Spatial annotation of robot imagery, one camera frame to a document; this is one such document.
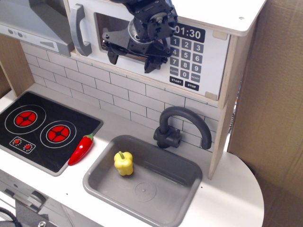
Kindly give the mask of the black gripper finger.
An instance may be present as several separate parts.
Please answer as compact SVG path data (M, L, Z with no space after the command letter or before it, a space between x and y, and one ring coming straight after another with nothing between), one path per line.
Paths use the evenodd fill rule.
M167 62L167 58L150 57L145 60L144 73L150 73L154 70L159 70L163 63Z
M110 48L107 52L107 56L108 56L108 59L110 61L110 63L116 65L117 63L117 60L119 58L119 52L118 52L118 49L114 48Z

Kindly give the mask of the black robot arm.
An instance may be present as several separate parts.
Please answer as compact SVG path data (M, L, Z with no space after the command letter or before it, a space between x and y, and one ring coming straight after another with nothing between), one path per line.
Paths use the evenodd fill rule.
M170 0L115 0L134 16L128 27L102 35L102 46L112 64L120 55L145 58L144 72L159 70L172 51L167 38L172 37L178 22L177 12Z

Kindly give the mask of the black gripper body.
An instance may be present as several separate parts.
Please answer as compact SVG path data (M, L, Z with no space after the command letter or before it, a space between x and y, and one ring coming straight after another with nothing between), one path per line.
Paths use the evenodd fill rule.
M118 49L119 56L132 54L135 56L144 57L145 60L150 57L169 58L171 50L165 43L158 40L152 40L142 43L130 35L129 29L121 31L105 32L102 35L107 51L112 48Z

